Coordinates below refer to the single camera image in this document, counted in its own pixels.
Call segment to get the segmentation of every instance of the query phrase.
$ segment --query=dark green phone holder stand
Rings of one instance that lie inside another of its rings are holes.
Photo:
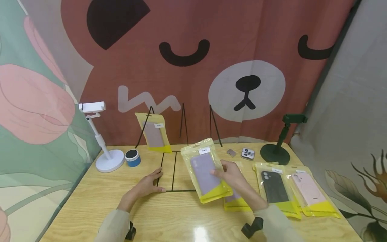
[[[261,156],[266,162],[278,162],[280,165],[287,165],[290,161],[289,153],[281,147],[282,142],[286,139],[290,124],[306,123],[308,118],[303,114],[288,113],[282,118],[285,123],[285,127],[282,129],[279,135],[277,144],[265,144],[261,148]]]

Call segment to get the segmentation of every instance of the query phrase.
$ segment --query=blue cylindrical container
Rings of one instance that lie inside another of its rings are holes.
[[[136,149],[131,149],[125,153],[125,160],[128,163],[128,166],[135,167],[141,163],[141,157],[139,151]]]

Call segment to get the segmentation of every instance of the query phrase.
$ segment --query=black clip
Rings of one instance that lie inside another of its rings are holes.
[[[241,231],[248,239],[250,239],[256,231],[263,229],[263,227],[264,220],[262,218],[255,218],[251,225],[245,223]]]
[[[130,222],[130,229],[129,229],[129,232],[126,234],[125,239],[133,241],[135,235],[136,235],[136,228],[133,226],[133,223]]]

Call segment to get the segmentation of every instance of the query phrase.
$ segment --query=cartoon bear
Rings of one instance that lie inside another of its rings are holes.
[[[152,106],[177,144],[187,142],[183,104],[189,143],[218,139],[210,105],[222,140],[276,141],[282,116],[308,102],[352,3],[66,0],[61,11],[94,66],[81,102],[107,103],[95,121],[106,143],[136,144],[134,113]]]

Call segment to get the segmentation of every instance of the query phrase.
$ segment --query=wooden table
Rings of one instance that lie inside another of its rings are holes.
[[[256,151],[254,161],[264,162],[259,151],[265,143],[223,144],[216,149],[221,159],[242,162],[242,173],[258,191],[257,178],[251,161],[240,158],[240,151],[247,147]],[[131,213],[137,229],[134,241],[138,242],[212,242],[212,241],[266,241],[261,231],[248,240],[242,233],[244,223],[251,223],[251,212],[225,212],[223,200],[201,204],[180,154],[185,145],[172,145],[173,153],[149,151],[139,146],[142,162],[137,167],[126,163],[111,173],[100,173],[93,164],[72,193],[41,242],[92,242],[106,215],[117,207],[121,196],[142,177],[158,167],[164,175],[159,186],[168,192],[151,195],[139,200]],[[283,147],[290,154],[291,165],[302,165],[287,144]],[[112,146],[110,149],[127,151],[133,146]],[[232,158],[226,151],[232,148],[237,156]],[[301,221],[292,220],[305,241],[362,240],[346,219],[314,218],[303,216]]]

